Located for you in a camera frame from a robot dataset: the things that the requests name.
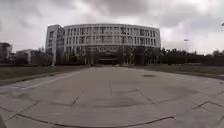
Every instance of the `manhole cover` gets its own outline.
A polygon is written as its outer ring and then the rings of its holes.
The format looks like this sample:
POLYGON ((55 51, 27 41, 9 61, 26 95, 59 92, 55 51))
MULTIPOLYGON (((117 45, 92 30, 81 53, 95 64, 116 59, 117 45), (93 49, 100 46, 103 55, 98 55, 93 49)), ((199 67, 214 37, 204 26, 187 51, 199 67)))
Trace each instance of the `manhole cover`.
POLYGON ((145 74, 143 77, 155 77, 155 75, 145 74))

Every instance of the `concrete plaza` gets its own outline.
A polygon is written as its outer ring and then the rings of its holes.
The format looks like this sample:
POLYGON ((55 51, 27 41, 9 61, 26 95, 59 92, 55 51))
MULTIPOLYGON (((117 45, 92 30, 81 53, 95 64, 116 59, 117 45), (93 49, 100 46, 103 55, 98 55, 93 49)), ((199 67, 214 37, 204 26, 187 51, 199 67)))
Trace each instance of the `concrete plaza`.
POLYGON ((224 81, 89 68, 0 88, 7 128, 223 128, 224 81))

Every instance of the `building facade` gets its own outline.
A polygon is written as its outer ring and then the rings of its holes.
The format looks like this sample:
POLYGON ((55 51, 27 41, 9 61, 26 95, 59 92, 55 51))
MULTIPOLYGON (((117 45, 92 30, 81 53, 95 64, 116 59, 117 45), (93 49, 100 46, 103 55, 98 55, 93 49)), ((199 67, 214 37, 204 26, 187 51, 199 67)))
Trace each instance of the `building facade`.
POLYGON ((118 53, 133 56, 138 47, 147 50, 160 48, 159 29, 127 24, 52 25, 47 28, 46 50, 53 53, 53 62, 56 62, 58 53, 84 57, 85 63, 116 61, 118 53))
POLYGON ((6 42, 0 42, 0 60, 4 61, 9 59, 12 53, 12 45, 6 42))

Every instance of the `overcast sky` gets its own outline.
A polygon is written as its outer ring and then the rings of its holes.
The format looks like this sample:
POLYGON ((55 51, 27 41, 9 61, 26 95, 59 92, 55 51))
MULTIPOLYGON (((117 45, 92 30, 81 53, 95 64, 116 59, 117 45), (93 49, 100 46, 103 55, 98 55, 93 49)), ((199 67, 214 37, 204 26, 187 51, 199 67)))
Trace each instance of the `overcast sky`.
POLYGON ((224 50, 224 0, 0 0, 0 41, 14 51, 45 44, 48 25, 125 23, 159 27, 162 47, 224 50))

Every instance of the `grass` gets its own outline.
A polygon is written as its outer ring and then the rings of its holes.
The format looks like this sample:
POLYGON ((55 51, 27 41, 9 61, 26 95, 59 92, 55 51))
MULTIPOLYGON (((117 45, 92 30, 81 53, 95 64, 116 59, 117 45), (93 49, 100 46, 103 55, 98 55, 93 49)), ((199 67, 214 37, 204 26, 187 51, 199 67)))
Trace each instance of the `grass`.
POLYGON ((19 81, 54 76, 56 74, 77 71, 85 66, 59 66, 59 67, 0 67, 0 86, 19 81))
POLYGON ((214 66, 194 66, 194 65, 157 65, 157 66, 140 66, 137 68, 143 68, 147 70, 178 73, 186 75, 195 75, 201 77, 217 78, 224 80, 224 67, 214 66))

